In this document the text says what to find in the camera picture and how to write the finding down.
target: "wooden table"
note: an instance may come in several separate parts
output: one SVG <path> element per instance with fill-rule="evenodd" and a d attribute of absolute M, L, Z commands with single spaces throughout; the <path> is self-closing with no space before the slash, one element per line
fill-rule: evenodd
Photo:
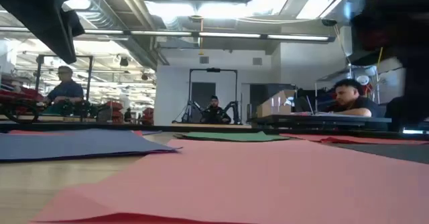
<path fill-rule="evenodd" d="M 166 144 L 174 133 L 145 138 Z M 24 224 L 35 217 L 59 190 L 98 182 L 140 157 L 60 160 L 0 164 L 0 219 L 4 224 Z"/>

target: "man in black shirt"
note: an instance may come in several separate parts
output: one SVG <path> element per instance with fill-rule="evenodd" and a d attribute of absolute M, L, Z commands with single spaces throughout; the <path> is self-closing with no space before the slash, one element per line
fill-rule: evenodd
<path fill-rule="evenodd" d="M 216 96 L 212 96 L 210 106 L 202 112 L 201 123 L 209 124 L 229 124 L 231 118 L 223 112 L 222 107 L 219 107 L 219 100 Z"/>
<path fill-rule="evenodd" d="M 354 79 L 340 80 L 334 85 L 336 105 L 327 112 L 363 117 L 383 117 L 376 103 L 363 97 L 362 85 Z"/>
<path fill-rule="evenodd" d="M 127 108 L 127 111 L 123 115 L 123 120 L 127 123 L 131 122 L 131 108 Z"/>

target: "person sitting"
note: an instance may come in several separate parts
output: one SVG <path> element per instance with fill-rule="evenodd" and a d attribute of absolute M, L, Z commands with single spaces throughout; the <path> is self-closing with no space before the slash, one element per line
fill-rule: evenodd
<path fill-rule="evenodd" d="M 202 112 L 201 123 L 207 124 L 229 124 L 231 118 L 219 107 L 219 100 L 216 96 L 211 97 L 210 105 Z"/>
<path fill-rule="evenodd" d="M 354 79 L 344 79 L 334 85 L 336 105 L 326 109 L 343 115 L 383 117 L 376 103 L 363 97 L 362 85 Z"/>
<path fill-rule="evenodd" d="M 52 90 L 47 97 L 45 103 L 54 103 L 44 111 L 47 113 L 59 114 L 62 109 L 61 102 L 71 102 L 72 104 L 83 101 L 83 88 L 72 79 L 73 70 L 68 66 L 60 66 L 58 68 L 58 77 L 61 83 Z"/>

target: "door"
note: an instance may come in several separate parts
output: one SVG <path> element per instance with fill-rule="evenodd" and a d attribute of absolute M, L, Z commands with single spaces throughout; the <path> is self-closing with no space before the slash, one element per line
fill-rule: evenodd
<path fill-rule="evenodd" d="M 202 110 L 205 110 L 210 104 L 211 97 L 216 95 L 216 83 L 210 82 L 193 82 L 191 85 L 190 100 L 195 101 L 200 105 Z M 196 109 L 191 110 L 191 122 L 199 123 L 201 113 Z"/>

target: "pink paper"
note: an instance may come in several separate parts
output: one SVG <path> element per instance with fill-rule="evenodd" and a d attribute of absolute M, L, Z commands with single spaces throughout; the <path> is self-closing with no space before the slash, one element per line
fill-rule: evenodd
<path fill-rule="evenodd" d="M 341 140 L 344 141 L 344 144 L 429 144 L 429 141 L 422 140 L 409 140 L 409 139 L 379 139 L 371 137 L 352 137 L 352 136 L 341 136 L 341 135 L 310 135 L 310 134 L 291 134 L 291 133 L 282 133 L 280 134 L 284 137 L 296 137 L 299 139 L 305 139 L 308 141 L 314 142 L 323 142 L 326 139 L 336 140 L 335 142 L 341 143 Z"/>
<path fill-rule="evenodd" d="M 34 223 L 88 223 L 96 221 L 94 217 L 125 214 L 130 215 L 118 223 L 137 218 L 163 224 L 191 220 L 426 224 L 429 220 L 426 164 L 306 140 L 172 140 L 169 145 L 184 148 L 181 154 L 144 157 L 100 183 L 63 190 Z"/>

